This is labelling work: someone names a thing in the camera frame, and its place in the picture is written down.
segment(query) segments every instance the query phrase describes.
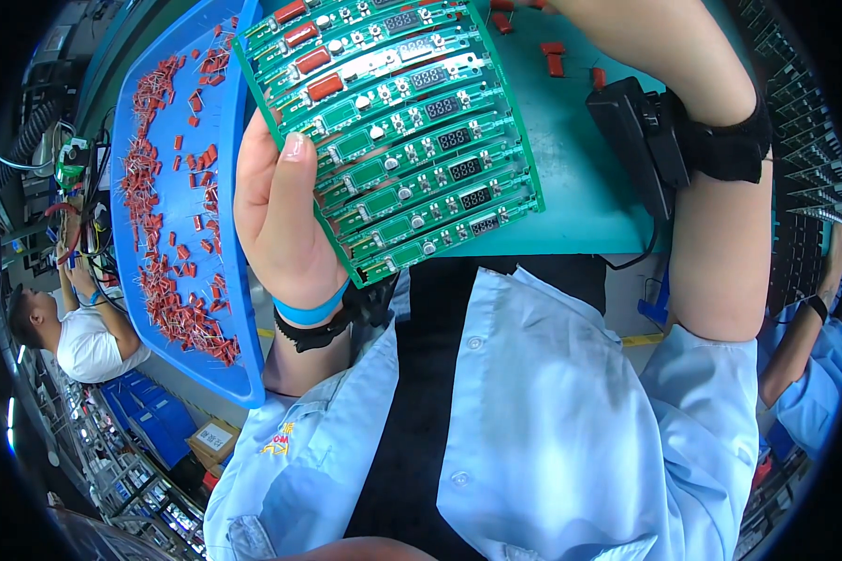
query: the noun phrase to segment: black wrist strap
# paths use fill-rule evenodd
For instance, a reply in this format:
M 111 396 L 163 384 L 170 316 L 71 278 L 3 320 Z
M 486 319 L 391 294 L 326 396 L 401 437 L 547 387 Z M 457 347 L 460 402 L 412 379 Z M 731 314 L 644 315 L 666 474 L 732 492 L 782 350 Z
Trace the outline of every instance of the black wrist strap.
M 757 91 L 755 95 L 757 104 L 752 115 L 731 127 L 709 127 L 689 120 L 682 102 L 674 95 L 674 121 L 679 122 L 675 130 L 688 168 L 720 181 L 761 180 L 773 128 L 764 97 Z
M 275 308 L 275 323 L 284 337 L 296 346 L 296 352 L 302 353 L 314 348 L 330 345 L 334 337 L 343 333 L 350 323 L 378 327 L 387 320 L 387 309 L 396 287 L 398 275 L 391 275 L 361 290 L 349 283 L 343 294 L 343 308 L 326 325 L 310 330 L 300 330 L 281 317 Z
M 324 348 L 330 345 L 334 337 L 343 333 L 353 318 L 349 310 L 344 307 L 338 311 L 334 317 L 326 324 L 310 330 L 300 330 L 294 328 L 286 322 L 275 308 L 275 323 L 277 328 L 281 331 L 284 337 L 290 339 L 296 344 L 296 352 L 302 353 L 313 348 Z
M 823 298 L 820 298 L 818 295 L 814 295 L 805 300 L 805 303 L 814 308 L 814 311 L 816 311 L 817 315 L 820 316 L 820 323 L 825 324 L 826 317 L 829 315 L 829 310 L 826 308 Z

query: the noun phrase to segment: shirt button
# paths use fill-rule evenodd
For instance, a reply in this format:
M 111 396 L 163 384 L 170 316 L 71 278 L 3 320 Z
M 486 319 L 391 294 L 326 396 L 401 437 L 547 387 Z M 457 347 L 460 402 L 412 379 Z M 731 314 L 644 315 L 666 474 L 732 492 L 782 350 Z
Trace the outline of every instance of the shirt button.
M 457 488 L 463 488 L 468 485 L 469 479 L 471 479 L 471 476 L 468 475 L 467 471 L 456 471 L 452 474 L 452 483 Z

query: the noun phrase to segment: workbench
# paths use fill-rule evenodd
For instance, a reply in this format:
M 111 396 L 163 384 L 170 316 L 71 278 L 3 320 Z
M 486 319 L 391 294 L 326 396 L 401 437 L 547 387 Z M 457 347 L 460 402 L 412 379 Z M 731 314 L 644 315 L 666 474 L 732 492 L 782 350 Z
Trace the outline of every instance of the workbench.
M 704 1 L 751 72 L 746 48 L 723 1 Z M 488 12 L 488 0 L 475 2 L 483 14 Z M 133 0 L 119 11 L 81 87 L 75 122 L 79 131 L 87 137 L 96 135 L 101 119 L 116 103 L 128 67 L 194 3 Z M 260 2 L 265 15 L 282 3 Z M 584 100 L 592 91 L 592 66 L 603 68 L 609 82 L 635 75 L 647 92 L 662 91 L 662 84 L 602 55 L 563 17 L 519 6 L 512 25 L 515 32 L 505 36 L 488 27 L 522 107 L 548 212 L 493 231 L 449 255 L 642 252 L 653 221 L 596 129 Z M 550 78 L 539 51 L 540 42 L 552 40 L 563 41 L 567 50 L 563 63 L 568 77 L 563 79 Z M 248 103 L 246 110 L 251 107 L 254 104 Z M 662 233 L 657 251 L 668 247 L 669 230 Z

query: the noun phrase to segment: white t-shirt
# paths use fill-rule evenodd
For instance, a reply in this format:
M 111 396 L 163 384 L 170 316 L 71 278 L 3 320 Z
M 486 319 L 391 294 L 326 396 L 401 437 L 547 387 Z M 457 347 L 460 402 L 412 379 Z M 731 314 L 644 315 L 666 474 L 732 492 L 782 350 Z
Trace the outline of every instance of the white t-shirt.
M 150 349 L 141 343 L 135 353 L 123 361 L 116 338 L 96 309 L 81 307 L 70 311 L 62 323 L 56 362 L 73 380 L 81 383 L 112 380 L 150 357 Z

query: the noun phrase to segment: pcb panel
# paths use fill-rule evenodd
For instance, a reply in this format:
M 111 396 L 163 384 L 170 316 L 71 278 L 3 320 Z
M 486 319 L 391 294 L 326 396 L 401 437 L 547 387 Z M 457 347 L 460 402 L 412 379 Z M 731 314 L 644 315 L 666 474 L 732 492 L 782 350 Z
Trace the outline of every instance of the pcb panel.
M 278 146 L 315 142 L 315 216 L 357 286 L 545 210 L 472 4 L 297 0 L 232 46 Z

